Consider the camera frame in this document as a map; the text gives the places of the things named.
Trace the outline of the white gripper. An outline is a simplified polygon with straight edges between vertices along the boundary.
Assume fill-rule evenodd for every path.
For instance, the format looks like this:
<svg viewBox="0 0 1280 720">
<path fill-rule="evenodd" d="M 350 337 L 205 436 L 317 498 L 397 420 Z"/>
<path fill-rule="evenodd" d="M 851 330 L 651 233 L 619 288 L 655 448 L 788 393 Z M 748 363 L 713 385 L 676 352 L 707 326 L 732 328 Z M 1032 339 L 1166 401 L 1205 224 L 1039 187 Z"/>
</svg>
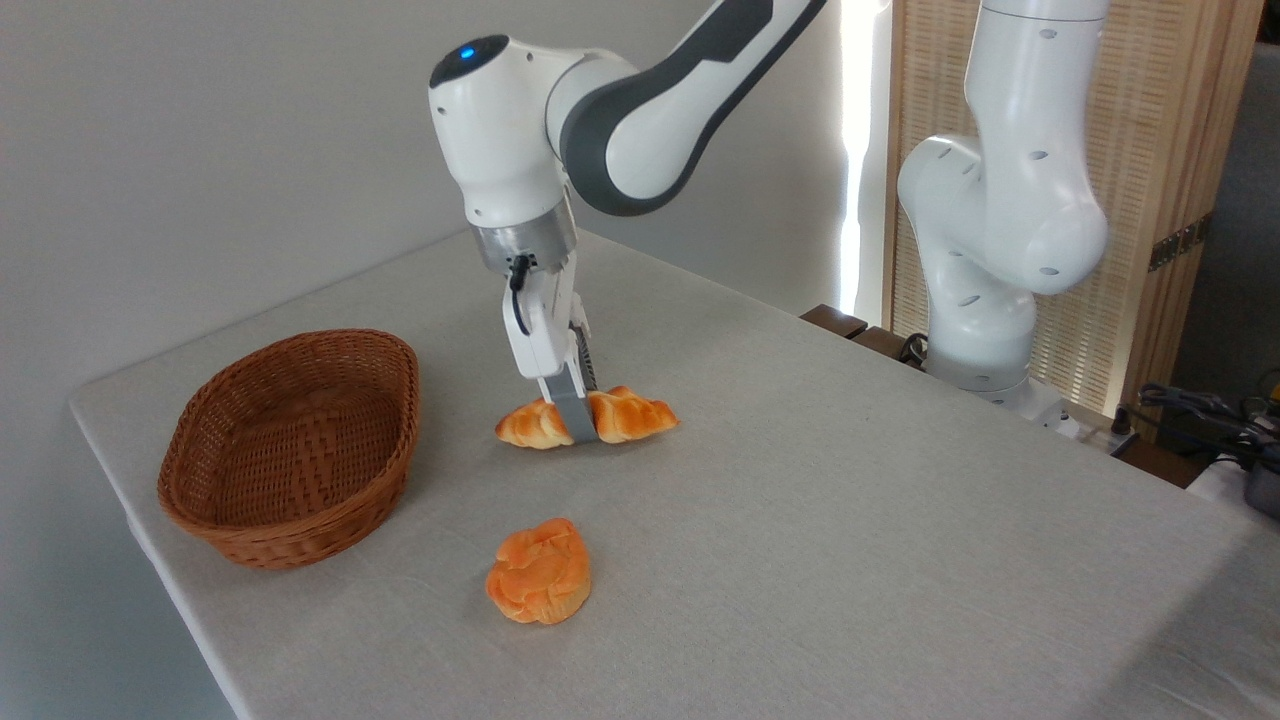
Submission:
<svg viewBox="0 0 1280 720">
<path fill-rule="evenodd" d="M 535 266 L 532 258 L 515 259 L 507 278 L 503 318 L 522 377 L 539 380 L 573 445 L 600 439 L 590 405 L 598 391 L 589 351 L 589 325 L 575 292 L 577 254 L 557 270 Z"/>
</svg>

